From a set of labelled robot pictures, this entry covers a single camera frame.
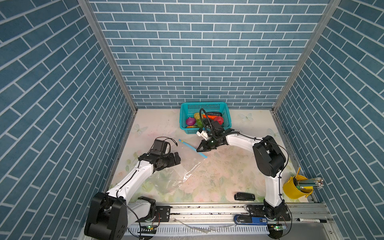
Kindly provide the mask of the clear zip top bag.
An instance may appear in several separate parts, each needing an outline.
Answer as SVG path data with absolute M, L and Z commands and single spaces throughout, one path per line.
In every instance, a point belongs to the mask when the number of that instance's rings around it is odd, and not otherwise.
M 180 160 L 176 160 L 174 166 L 168 165 L 163 170 L 155 171 L 149 178 L 149 182 L 162 195 L 179 189 L 208 158 L 183 140 L 178 140 L 177 145 L 172 145 L 172 153 L 174 157 L 180 157 Z

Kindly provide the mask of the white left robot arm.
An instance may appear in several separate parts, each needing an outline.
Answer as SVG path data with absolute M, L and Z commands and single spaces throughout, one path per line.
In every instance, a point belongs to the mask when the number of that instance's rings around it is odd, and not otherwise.
M 143 154 L 130 173 L 105 193 L 96 193 L 90 202 L 84 234 L 97 240 L 120 240 L 135 222 L 152 220 L 156 200 L 139 197 L 129 203 L 138 188 L 156 171 L 181 163 L 179 153 L 165 155 Z

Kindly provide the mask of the purple onion toy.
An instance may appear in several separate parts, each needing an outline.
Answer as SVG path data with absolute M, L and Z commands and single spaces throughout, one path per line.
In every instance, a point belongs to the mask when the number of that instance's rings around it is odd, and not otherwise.
M 194 126 L 196 124 L 196 119 L 193 117 L 189 117 L 186 119 L 186 125 L 189 126 Z

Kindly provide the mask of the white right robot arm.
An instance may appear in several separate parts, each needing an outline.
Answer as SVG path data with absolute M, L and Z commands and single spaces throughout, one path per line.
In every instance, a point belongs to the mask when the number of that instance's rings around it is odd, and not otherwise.
M 202 128 L 197 131 L 197 135 L 202 138 L 197 152 L 209 152 L 223 145 L 252 152 L 259 171 L 265 176 L 266 195 L 263 209 L 265 217 L 275 220 L 285 212 L 281 176 L 287 159 L 282 152 L 283 147 L 277 144 L 273 137 L 250 137 L 234 129 L 207 132 Z

